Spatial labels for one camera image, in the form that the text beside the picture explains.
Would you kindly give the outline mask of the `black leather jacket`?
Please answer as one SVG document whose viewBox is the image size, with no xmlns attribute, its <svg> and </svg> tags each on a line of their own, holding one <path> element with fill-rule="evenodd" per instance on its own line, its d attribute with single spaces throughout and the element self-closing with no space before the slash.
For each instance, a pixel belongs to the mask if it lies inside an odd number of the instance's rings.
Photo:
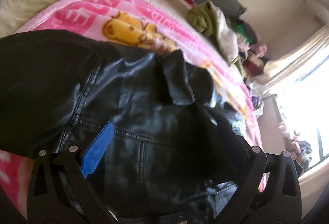
<svg viewBox="0 0 329 224">
<path fill-rule="evenodd" d="M 235 191 L 224 121 L 245 120 L 205 69 L 65 30 L 1 39 L 1 149 L 28 158 L 80 146 L 110 122 L 114 137 L 88 178 L 122 221 L 209 223 Z"/>
</svg>

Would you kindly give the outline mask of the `pile of folded clothes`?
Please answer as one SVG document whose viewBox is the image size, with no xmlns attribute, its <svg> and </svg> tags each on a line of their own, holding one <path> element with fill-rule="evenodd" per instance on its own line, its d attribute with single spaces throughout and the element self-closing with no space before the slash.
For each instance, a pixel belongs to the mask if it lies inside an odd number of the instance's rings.
<svg viewBox="0 0 329 224">
<path fill-rule="evenodd" d="M 265 56 L 267 45 L 252 27 L 241 19 L 233 19 L 230 28 L 236 33 L 239 56 L 245 73 L 244 78 L 260 76 L 269 61 Z"/>
</svg>

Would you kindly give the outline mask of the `patterned cloth bundle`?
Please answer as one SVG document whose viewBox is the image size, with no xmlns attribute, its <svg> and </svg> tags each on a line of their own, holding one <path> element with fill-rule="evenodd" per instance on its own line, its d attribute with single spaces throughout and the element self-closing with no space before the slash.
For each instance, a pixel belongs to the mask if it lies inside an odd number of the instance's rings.
<svg viewBox="0 0 329 224">
<path fill-rule="evenodd" d="M 263 115 L 264 101 L 262 99 L 262 96 L 258 93 L 258 91 L 255 90 L 253 84 L 248 85 L 247 88 L 251 96 L 251 101 L 254 108 L 254 114 L 256 118 L 259 118 L 260 116 Z"/>
</svg>

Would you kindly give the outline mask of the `cream curtain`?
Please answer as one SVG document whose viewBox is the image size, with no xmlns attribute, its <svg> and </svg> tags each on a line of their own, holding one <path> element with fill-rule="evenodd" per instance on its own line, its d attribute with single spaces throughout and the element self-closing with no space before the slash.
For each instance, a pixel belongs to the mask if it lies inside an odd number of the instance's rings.
<svg viewBox="0 0 329 224">
<path fill-rule="evenodd" d="M 261 95 L 274 94 L 328 57 L 328 25 L 282 58 L 268 61 L 255 82 Z"/>
</svg>

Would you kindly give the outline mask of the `pink cartoon fleece blanket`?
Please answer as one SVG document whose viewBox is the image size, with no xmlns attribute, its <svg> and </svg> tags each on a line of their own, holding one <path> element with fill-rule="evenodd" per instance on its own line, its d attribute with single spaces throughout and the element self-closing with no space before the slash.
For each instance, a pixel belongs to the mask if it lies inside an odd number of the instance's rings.
<svg viewBox="0 0 329 224">
<path fill-rule="evenodd" d="M 187 60 L 206 68 L 227 104 L 245 118 L 247 142 L 261 145 L 252 95 L 239 63 L 228 65 L 190 21 L 200 19 L 184 0 L 16 0 L 2 6 L 1 37 L 44 29 L 64 29 L 95 40 L 149 49 L 181 49 Z"/>
</svg>

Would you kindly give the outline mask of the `green and cream blanket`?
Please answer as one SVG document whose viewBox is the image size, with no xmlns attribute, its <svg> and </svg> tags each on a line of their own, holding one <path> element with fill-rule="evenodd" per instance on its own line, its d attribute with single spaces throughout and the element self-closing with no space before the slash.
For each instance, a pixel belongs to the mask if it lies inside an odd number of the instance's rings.
<svg viewBox="0 0 329 224">
<path fill-rule="evenodd" d="M 217 51 L 229 66 L 236 66 L 242 77 L 246 77 L 241 57 L 237 34 L 228 26 L 223 11 L 207 1 L 191 8 L 187 12 L 187 22 L 197 32 L 207 38 L 214 38 Z"/>
</svg>

